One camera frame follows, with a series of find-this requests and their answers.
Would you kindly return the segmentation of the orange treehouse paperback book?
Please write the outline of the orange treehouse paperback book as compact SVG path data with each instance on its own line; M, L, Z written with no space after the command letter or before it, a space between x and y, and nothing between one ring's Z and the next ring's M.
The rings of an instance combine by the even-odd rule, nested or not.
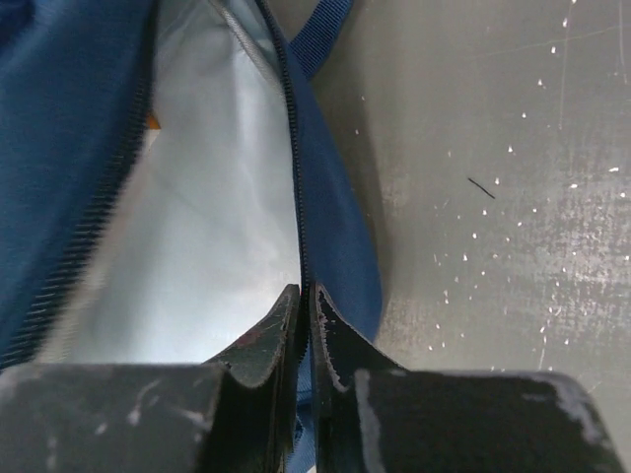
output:
M150 131L159 132L161 130L161 125L152 112L148 114L147 124Z

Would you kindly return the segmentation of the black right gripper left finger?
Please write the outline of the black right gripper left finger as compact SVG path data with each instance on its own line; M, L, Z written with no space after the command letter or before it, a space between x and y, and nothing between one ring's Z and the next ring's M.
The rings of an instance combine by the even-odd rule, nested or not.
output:
M1 377L5 472L281 472L300 291L201 365L27 364Z

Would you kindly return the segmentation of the navy blue student backpack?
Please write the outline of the navy blue student backpack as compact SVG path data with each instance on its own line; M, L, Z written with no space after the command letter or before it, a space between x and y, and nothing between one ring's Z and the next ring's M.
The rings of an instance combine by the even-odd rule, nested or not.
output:
M2 3L1 377L201 365L295 285L281 472L317 470L312 287L371 343L382 309L310 87L351 9L319 1L287 38L264 1Z

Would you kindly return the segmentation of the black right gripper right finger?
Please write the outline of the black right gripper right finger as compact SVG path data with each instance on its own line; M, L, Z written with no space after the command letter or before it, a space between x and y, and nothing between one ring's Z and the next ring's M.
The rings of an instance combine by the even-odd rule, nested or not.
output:
M320 472L619 472L592 398L556 372L403 368L322 285L310 299Z

